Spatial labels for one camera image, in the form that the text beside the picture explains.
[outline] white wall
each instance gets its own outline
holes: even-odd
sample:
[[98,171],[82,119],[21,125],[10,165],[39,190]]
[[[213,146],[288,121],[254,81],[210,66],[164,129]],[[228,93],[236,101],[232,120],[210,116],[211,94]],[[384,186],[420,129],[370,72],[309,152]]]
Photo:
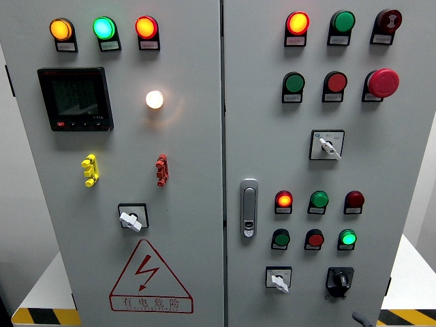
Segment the white wall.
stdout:
[[4,66],[0,46],[0,296],[12,315],[59,248]]

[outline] yellow black hazard stripe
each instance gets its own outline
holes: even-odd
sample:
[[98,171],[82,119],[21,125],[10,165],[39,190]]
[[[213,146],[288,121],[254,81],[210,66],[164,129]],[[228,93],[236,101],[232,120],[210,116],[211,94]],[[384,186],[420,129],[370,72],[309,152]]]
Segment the yellow black hazard stripe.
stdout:
[[75,309],[19,308],[12,316],[12,322],[27,325],[82,325]]
[[436,326],[436,309],[381,310],[377,326]]

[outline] yellow indicator light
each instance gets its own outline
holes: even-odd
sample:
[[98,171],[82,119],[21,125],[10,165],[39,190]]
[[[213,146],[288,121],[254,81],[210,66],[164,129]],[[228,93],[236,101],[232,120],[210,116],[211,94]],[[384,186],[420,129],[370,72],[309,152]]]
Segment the yellow indicator light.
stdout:
[[147,106],[152,109],[159,109],[164,104],[164,97],[159,91],[151,91],[145,97]]
[[56,18],[50,23],[50,33],[58,41],[66,41],[73,34],[72,24],[65,18]]
[[151,39],[157,33],[157,23],[153,17],[139,17],[135,24],[136,33],[143,39]]
[[305,12],[293,12],[287,19],[287,29],[295,35],[306,33],[309,28],[309,16]]

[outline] red indicator light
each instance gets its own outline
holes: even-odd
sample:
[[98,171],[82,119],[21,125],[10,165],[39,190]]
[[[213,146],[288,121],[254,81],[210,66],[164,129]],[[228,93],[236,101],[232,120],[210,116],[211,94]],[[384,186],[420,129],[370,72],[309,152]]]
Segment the red indicator light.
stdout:
[[309,237],[309,245],[312,247],[319,247],[324,243],[324,237],[322,235],[312,235]]
[[286,22],[288,31],[294,35],[302,35],[309,28],[309,16],[305,12],[293,12]]
[[142,39],[152,39],[157,33],[157,22],[153,17],[139,17],[135,23],[136,33]]
[[398,10],[383,10],[377,15],[375,22],[384,33],[394,33],[401,25],[403,17]]
[[345,203],[350,208],[360,208],[365,203],[365,198],[359,191],[351,191],[345,197]]
[[275,196],[275,202],[281,207],[286,208],[292,204],[292,194],[288,191],[280,191]]
[[368,90],[375,97],[385,98],[395,93],[400,85],[400,77],[389,68],[374,72],[368,79]]
[[327,87],[332,92],[341,92],[347,86],[347,77],[342,73],[334,73],[329,77]]

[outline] lightning bolt symbol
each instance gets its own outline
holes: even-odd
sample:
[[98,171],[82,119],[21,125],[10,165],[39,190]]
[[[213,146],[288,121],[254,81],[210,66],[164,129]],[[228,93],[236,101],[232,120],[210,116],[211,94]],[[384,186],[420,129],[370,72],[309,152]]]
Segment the lightning bolt symbol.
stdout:
[[144,266],[147,264],[147,262],[149,262],[149,260],[151,259],[151,255],[147,254],[144,258],[144,260],[142,261],[141,265],[139,266],[139,268],[137,269],[137,271],[135,272],[135,275],[140,275],[140,274],[145,274],[145,273],[149,273],[152,271],[151,275],[149,276],[149,278],[146,280],[145,283],[143,283],[142,285],[139,286],[139,291],[141,292],[142,290],[145,290],[146,288],[146,284],[149,282],[149,280],[151,279],[151,277],[153,277],[155,275],[155,273],[159,270],[160,267],[157,268],[152,268],[152,269],[147,269],[142,271],[142,269],[144,268]]

